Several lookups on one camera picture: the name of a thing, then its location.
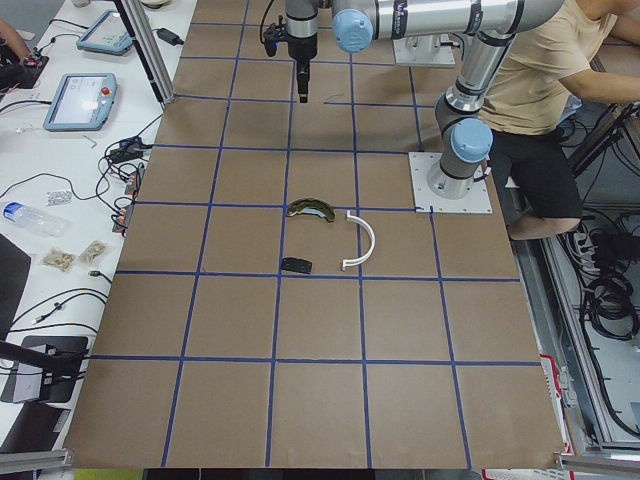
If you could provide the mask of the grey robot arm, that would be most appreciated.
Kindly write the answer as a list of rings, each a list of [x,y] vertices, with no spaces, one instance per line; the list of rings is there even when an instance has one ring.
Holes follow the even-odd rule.
[[[328,9],[338,46],[360,53],[376,40],[392,41],[401,65],[434,52],[450,37],[460,48],[461,70],[438,99],[435,116],[443,141],[427,184],[436,195],[460,199],[478,181],[493,135],[478,119],[486,91],[517,34],[548,21],[559,1],[288,1],[285,13],[261,32],[268,56],[284,43],[296,66],[298,95],[308,100],[310,62],[317,54],[318,12]]]

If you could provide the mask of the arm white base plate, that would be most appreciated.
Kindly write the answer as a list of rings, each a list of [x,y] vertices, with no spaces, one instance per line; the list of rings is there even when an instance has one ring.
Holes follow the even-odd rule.
[[[474,174],[463,180],[448,177],[440,167],[438,152],[408,154],[414,209],[418,213],[492,214],[493,208],[478,164]]]

